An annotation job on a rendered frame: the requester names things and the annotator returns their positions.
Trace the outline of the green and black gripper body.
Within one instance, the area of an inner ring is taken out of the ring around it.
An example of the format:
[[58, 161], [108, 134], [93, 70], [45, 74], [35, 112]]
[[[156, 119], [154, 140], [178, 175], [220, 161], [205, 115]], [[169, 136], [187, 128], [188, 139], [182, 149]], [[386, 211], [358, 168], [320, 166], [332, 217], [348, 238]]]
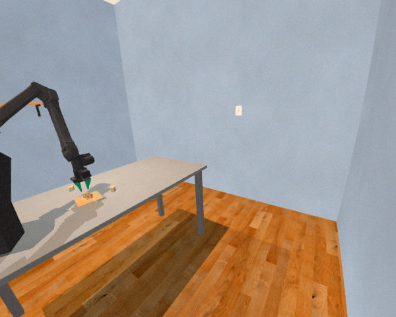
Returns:
[[84, 182], [82, 178], [76, 179], [75, 177], [70, 178], [72, 181], [74, 181], [74, 183], [80, 183], [80, 182]]

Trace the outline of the orange flat mat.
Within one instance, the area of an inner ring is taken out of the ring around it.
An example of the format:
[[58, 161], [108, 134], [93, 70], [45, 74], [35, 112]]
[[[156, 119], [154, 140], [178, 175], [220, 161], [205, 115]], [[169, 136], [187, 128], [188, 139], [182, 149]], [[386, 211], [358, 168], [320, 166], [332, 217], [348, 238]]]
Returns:
[[94, 201], [97, 201], [97, 200], [99, 200], [99, 199], [104, 198], [104, 197], [103, 197], [99, 192], [97, 192], [97, 191], [91, 192], [91, 193], [92, 193], [92, 195], [93, 195], [93, 197], [91, 197], [91, 198], [87, 198], [87, 197], [84, 197], [84, 196], [82, 195], [82, 196], [76, 197], [76, 198], [74, 199], [74, 201], [75, 201], [75, 203], [78, 205], [78, 207], [82, 207], [83, 205], [86, 205], [86, 204], [89, 204], [89, 203], [92, 203], [92, 202], [94, 202]]

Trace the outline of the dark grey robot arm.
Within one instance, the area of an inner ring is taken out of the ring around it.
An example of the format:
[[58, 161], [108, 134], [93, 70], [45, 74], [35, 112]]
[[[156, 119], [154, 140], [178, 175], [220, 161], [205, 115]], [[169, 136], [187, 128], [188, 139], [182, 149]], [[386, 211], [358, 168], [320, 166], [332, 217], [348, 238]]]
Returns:
[[55, 90], [32, 82], [24, 91], [0, 107], [0, 127], [35, 98], [39, 98], [43, 102], [44, 108], [48, 109], [60, 141], [61, 152], [67, 161], [71, 162], [73, 169], [78, 169], [73, 171], [75, 178], [82, 178], [83, 181], [90, 180], [90, 171], [84, 166], [94, 163], [94, 157], [90, 153], [79, 154], [61, 113], [59, 97]]

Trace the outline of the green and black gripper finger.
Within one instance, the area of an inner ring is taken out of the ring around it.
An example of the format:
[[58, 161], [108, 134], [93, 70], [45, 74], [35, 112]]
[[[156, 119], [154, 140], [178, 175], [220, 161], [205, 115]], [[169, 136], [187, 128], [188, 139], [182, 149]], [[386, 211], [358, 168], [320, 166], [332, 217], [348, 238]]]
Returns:
[[86, 187], [87, 187], [88, 190], [89, 190], [90, 181], [91, 181], [91, 179], [88, 180], [88, 181], [85, 181], [85, 184], [86, 184]]
[[[73, 182], [74, 183], [74, 182]], [[82, 188], [81, 188], [81, 183], [74, 183], [77, 187], [79, 187], [79, 189], [80, 189], [80, 191], [82, 191]]]

